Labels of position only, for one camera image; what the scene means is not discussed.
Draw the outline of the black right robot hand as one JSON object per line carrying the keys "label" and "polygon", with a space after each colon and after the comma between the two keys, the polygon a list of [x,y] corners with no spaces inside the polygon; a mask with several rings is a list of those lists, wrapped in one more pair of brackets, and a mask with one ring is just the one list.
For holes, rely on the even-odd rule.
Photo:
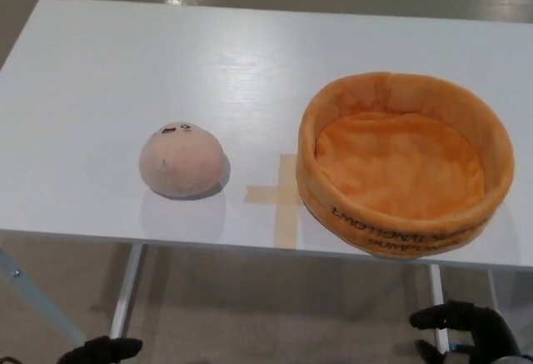
{"label": "black right robot hand", "polygon": [[471,302],[448,301],[410,315],[412,327],[419,330],[452,329],[469,332],[473,343],[460,344],[447,352],[440,352],[424,340],[415,341],[415,347],[425,363],[450,363],[452,357],[465,358],[468,363],[510,363],[531,359],[521,353],[504,318],[488,307]]}

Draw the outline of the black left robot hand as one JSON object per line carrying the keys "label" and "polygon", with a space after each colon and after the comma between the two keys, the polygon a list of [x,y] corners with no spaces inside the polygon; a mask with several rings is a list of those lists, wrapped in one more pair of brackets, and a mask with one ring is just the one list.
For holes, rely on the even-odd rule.
{"label": "black left robot hand", "polygon": [[135,357],[143,342],[137,338],[93,338],[62,355],[57,364],[111,364]]}

